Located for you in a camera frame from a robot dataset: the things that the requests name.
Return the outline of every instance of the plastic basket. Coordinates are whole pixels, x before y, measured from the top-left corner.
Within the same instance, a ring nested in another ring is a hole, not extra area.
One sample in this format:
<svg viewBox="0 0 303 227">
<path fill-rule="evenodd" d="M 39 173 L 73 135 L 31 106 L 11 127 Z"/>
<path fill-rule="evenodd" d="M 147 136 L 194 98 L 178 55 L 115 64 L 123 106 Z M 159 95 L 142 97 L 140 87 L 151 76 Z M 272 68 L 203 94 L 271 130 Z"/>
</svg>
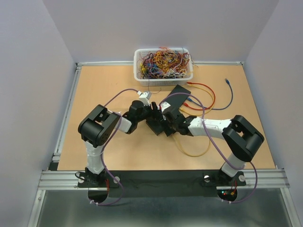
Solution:
<svg viewBox="0 0 303 227">
<path fill-rule="evenodd" d="M 187 49 L 184 48 L 170 48 L 172 51 L 178 51 L 180 53 L 188 52 Z M 191 80 L 194 76 L 193 73 L 193 65 L 191 63 L 191 58 L 187 64 L 187 77 L 179 78 L 179 79 L 140 79 L 138 78 L 139 67 L 142 61 L 139 61 L 140 54 L 141 56 L 145 56 L 148 53 L 156 53 L 158 50 L 162 50 L 160 48 L 155 49 L 139 49 L 134 53 L 134 78 L 140 82 L 141 86 L 174 86 L 174 85 L 185 85 L 189 80 Z"/>
</svg>

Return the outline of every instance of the yellow cable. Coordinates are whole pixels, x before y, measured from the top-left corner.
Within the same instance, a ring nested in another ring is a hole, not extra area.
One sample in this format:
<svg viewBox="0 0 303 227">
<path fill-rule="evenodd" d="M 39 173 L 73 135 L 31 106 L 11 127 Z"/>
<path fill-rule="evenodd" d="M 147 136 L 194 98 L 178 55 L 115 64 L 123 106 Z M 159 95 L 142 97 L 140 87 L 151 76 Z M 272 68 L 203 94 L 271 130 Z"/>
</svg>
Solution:
<svg viewBox="0 0 303 227">
<path fill-rule="evenodd" d="M 205 89 L 203 89 L 203 88 L 201 88 L 201 87 L 198 87 L 198 86 L 193 86 L 193 87 L 196 87 L 196 88 L 198 88 L 198 89 L 201 89 L 201 90 L 207 92 L 207 93 L 212 97 L 212 100 L 214 101 L 214 96 L 213 96 L 213 94 L 211 94 L 209 91 L 207 91 L 207 90 L 205 90 Z M 208 111 L 205 112 L 205 114 L 207 114 L 208 112 L 210 112 L 210 111 L 212 110 L 213 107 L 214 107 L 214 104 L 211 106 L 211 108 L 210 108 Z M 187 114 L 189 114 L 189 115 L 195 116 L 194 114 L 188 113 L 188 112 L 187 112 L 186 110 L 184 110 L 183 108 L 179 108 L 179 110 L 180 110 L 180 111 L 183 111 L 183 112 L 185 112 L 185 113 L 187 113 Z M 200 156 L 206 154 L 206 153 L 209 151 L 210 146 L 211 146 L 211 142 L 210 142 L 210 140 L 209 140 L 209 142 L 208 142 L 208 147 L 207 147 L 207 149 L 206 149 L 204 152 L 202 152 L 201 154 L 198 154 L 198 155 L 191 155 L 191 154 L 187 153 L 187 152 L 184 150 L 182 144 L 180 143 L 180 141 L 178 140 L 178 138 L 177 138 L 174 134 L 172 135 L 172 137 L 174 138 L 174 140 L 175 140 L 175 142 L 176 142 L 176 145 L 177 145 L 178 149 L 179 149 L 183 154 L 185 154 L 185 155 L 187 155 L 187 156 L 189 156 L 189 157 L 200 157 Z"/>
</svg>

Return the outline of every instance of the tan surface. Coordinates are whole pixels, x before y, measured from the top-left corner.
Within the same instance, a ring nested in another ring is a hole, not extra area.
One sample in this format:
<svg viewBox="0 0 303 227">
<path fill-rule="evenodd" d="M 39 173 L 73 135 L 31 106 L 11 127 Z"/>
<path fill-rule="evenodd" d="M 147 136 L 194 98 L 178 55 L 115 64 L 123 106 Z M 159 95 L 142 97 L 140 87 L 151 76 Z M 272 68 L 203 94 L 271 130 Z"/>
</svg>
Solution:
<svg viewBox="0 0 303 227">
<path fill-rule="evenodd" d="M 195 66 L 192 82 L 209 85 L 217 96 L 215 108 L 222 108 L 229 103 L 231 98 L 230 89 L 224 81 L 225 78 L 230 81 L 234 91 L 233 103 L 228 109 L 213 110 L 205 117 L 228 119 L 240 114 L 264 134 L 242 66 Z M 58 170 L 84 169 L 86 150 L 77 131 L 79 123 L 97 104 L 105 104 L 119 91 L 129 87 L 140 91 L 147 90 L 147 87 L 141 87 L 134 80 L 132 66 L 82 67 Z M 184 87 L 200 98 L 204 105 L 211 104 L 211 98 L 206 92 L 188 85 Z M 173 87 L 161 87 L 161 89 L 160 93 L 152 95 L 151 101 L 159 103 Z M 155 92 L 159 90 L 159 87 L 151 87 L 150 90 Z M 135 92 L 127 91 L 109 104 L 108 108 L 125 113 L 131 102 L 136 99 L 138 99 L 138 95 Z M 190 109 L 188 111 L 200 114 L 199 111 Z M 192 154 L 198 154 L 208 146 L 207 137 L 190 137 L 179 134 L 177 137 L 184 149 Z M 228 157 L 231 151 L 226 142 L 220 139 L 215 139 L 215 142 Z M 219 169 L 223 164 L 223 159 L 213 145 L 201 157 L 187 157 L 177 149 L 172 137 L 166 137 L 164 133 L 156 136 L 145 122 L 139 123 L 137 130 L 130 135 L 119 131 L 108 144 L 104 156 L 105 163 L 111 170 Z M 256 168 L 275 168 L 266 141 L 255 155 L 253 163 Z"/>
</svg>

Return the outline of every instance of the gray floor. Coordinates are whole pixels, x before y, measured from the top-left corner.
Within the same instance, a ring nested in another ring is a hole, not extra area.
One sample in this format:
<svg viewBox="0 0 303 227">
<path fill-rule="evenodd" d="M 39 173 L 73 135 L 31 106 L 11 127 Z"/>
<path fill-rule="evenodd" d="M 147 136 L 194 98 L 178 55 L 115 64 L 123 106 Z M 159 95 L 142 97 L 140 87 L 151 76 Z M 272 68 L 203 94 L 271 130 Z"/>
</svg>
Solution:
<svg viewBox="0 0 303 227">
<path fill-rule="evenodd" d="M 250 190 L 239 191 L 244 197 Z M 240 204 L 218 198 L 125 198 L 120 205 L 91 205 L 86 191 L 48 191 L 39 227 L 290 227 L 279 189 L 258 189 Z"/>
</svg>

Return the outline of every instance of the metal frame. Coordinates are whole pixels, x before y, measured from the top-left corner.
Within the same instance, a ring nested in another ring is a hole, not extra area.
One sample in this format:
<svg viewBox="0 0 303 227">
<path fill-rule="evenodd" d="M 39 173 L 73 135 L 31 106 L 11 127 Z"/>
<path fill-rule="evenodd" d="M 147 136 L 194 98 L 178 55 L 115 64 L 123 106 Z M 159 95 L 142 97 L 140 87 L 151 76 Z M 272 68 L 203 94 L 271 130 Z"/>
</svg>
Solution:
<svg viewBox="0 0 303 227">
<path fill-rule="evenodd" d="M 74 81 L 69 96 L 69 101 L 65 110 L 62 121 L 60 134 L 53 154 L 53 161 L 59 162 L 62 151 L 62 142 L 64 141 L 68 120 L 71 115 L 71 107 L 74 101 L 77 84 L 80 77 L 82 66 L 98 66 L 98 65 L 133 65 L 133 61 L 101 61 L 101 62 L 82 62 L 77 64 Z M 219 62 L 219 61 L 196 61 L 196 65 L 243 65 L 241 61 Z M 32 208 L 28 227 L 36 227 L 43 206 L 46 190 L 87 190 L 78 188 L 78 179 L 74 176 L 76 171 L 43 171 L 38 185 L 35 202 Z M 253 188 L 255 183 L 255 173 L 253 170 L 243 170 L 247 185 L 239 188 Z M 289 182 L 285 171 L 281 169 L 259 169 L 257 188 L 280 188 L 285 202 L 285 207 L 291 223 L 294 227 L 300 227 L 300 220 L 297 215 L 291 194 L 289 192 Z M 225 187 L 217 187 L 217 189 L 226 189 Z M 106 188 L 90 188 L 90 190 L 106 190 Z"/>
</svg>

